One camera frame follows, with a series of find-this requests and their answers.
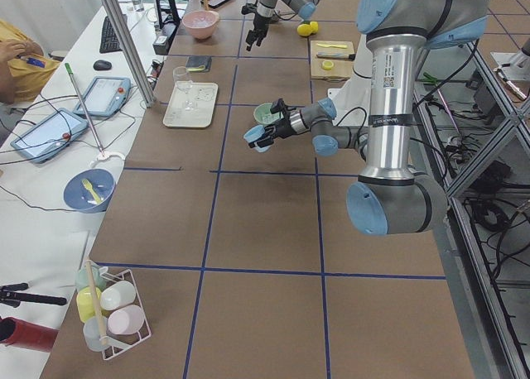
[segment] black keyboard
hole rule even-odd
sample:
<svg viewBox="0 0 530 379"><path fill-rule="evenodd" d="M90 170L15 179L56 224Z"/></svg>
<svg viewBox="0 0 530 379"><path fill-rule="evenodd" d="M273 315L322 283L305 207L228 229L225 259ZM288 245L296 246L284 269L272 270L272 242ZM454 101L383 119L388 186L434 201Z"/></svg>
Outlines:
<svg viewBox="0 0 530 379"><path fill-rule="evenodd" d="M127 23L127 15L122 14L123 20ZM118 37L114 31L113 25L110 24L108 17L103 21L101 28L101 44L99 45L99 53L106 54L109 52L116 52L122 50L119 46Z"/></svg>

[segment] computer mouse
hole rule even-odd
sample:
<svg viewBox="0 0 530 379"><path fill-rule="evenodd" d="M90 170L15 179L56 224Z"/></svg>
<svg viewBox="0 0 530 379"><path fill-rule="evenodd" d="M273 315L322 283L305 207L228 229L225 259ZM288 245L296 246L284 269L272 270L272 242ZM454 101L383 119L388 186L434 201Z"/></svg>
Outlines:
<svg viewBox="0 0 530 379"><path fill-rule="evenodd" d="M113 64L107 60L96 60L94 62L94 70L111 70Z"/></svg>

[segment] clear glass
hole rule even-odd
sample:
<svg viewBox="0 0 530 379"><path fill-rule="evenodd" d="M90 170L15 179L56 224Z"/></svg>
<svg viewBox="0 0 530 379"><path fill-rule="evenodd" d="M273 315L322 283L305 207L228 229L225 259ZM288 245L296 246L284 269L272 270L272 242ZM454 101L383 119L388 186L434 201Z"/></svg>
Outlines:
<svg viewBox="0 0 530 379"><path fill-rule="evenodd" d="M176 67L173 70L173 80L176 87L185 93L185 102L182 104L184 110L193 110L197 107L197 103L190 100L190 89L193 86L193 81L190 77L190 72L185 66Z"/></svg>

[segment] tablet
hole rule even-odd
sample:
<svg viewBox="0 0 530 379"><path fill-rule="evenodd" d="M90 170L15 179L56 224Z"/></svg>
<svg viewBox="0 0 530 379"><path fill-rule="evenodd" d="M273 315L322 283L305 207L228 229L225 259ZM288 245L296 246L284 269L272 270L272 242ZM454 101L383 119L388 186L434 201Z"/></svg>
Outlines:
<svg viewBox="0 0 530 379"><path fill-rule="evenodd" d="M60 108L12 141L11 146L29 161L40 163L67 147L88 125L84 118Z"/></svg>
<svg viewBox="0 0 530 379"><path fill-rule="evenodd" d="M83 94L83 100L91 116L110 117L125 103L131 80L124 77L94 77ZM74 114L84 116L81 102L75 106Z"/></svg>

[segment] white table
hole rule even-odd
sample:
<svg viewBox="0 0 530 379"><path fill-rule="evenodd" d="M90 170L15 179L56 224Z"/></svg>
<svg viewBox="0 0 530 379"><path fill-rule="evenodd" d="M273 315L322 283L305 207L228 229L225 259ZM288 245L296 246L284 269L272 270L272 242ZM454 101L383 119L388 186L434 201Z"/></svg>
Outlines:
<svg viewBox="0 0 530 379"><path fill-rule="evenodd" d="M156 36L153 21L156 13L128 11L127 4L122 4L128 15L128 27L142 60L143 68L148 71L152 60L163 61L152 48ZM106 12L101 8L87 26L83 34L66 56L63 63L70 63L81 91L84 91L96 75L129 77L135 84L123 52L108 54L99 53L101 26ZM108 60L113 64L110 71L97 72L92 64L98 60ZM42 90L45 98L75 94L70 78L63 65L55 72L49 83ZM54 106L72 109L77 99L63 101L53 100ZM131 98L123 107L130 117L117 113L108 121L96 125L99 138L106 146L129 125L132 126L108 149L127 155L136 136L145 105L142 96L135 88ZM39 104L24 116L24 119L38 122L53 113L47 103ZM19 124L15 132L20 134L28 129L27 124ZM10 151L11 135L0 149L0 162L19 161L21 155ZM89 163L97 156L99 150L88 130L81 138L94 147L81 142L74 142L50 161L35 165L22 162L1 165L4 175L0 185L24 198L31 205L47 209L68 207L63 201L63 189L69 179L89 168ZM123 161L112 158L97 165L110 171L118 181L123 170ZM0 285L27 282L29 293L62 296L71 300L75 287L75 273L84 256L94 242L104 213L45 212L30 209L23 202L0 189L0 253L2 270ZM22 302L14 309L0 305L0 315L5 318L13 316L19 319L58 329L68 306L41 305ZM2 377L10 379L38 378L48 358L48 353L26 350L15 347L0 346L0 367Z"/></svg>

